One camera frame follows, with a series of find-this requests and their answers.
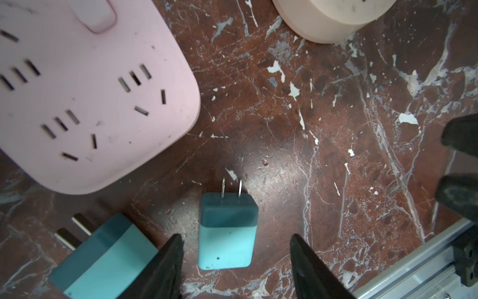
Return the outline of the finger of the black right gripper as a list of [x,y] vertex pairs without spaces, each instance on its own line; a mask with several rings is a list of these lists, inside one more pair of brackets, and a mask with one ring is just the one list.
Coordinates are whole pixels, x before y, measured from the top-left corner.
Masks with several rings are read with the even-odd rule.
[[435,193],[436,200],[462,217],[478,221],[478,175],[443,176]]
[[441,144],[469,156],[478,156],[478,115],[454,118],[445,126]]

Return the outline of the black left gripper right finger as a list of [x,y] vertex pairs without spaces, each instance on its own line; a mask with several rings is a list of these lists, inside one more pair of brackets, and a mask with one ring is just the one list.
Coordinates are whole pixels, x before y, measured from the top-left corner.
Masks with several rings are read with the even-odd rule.
[[290,258],[297,298],[352,299],[354,297],[298,234],[291,237]]

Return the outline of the teal charger cube with cable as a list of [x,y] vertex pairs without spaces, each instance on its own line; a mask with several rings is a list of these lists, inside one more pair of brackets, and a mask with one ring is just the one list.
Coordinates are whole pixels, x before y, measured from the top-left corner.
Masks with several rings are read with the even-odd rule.
[[122,213],[101,225],[50,275],[70,299],[116,299],[158,253]]

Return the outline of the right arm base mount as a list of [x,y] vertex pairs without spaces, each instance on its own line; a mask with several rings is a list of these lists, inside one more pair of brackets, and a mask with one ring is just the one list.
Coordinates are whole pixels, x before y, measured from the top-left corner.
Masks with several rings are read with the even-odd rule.
[[478,227],[474,225],[453,241],[454,266],[461,283],[473,287],[478,282]]

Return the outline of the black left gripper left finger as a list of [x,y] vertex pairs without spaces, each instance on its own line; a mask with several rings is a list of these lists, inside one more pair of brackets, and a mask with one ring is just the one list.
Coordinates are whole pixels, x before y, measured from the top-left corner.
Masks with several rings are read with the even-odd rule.
[[121,299],[181,299],[184,241],[174,234],[153,257]]

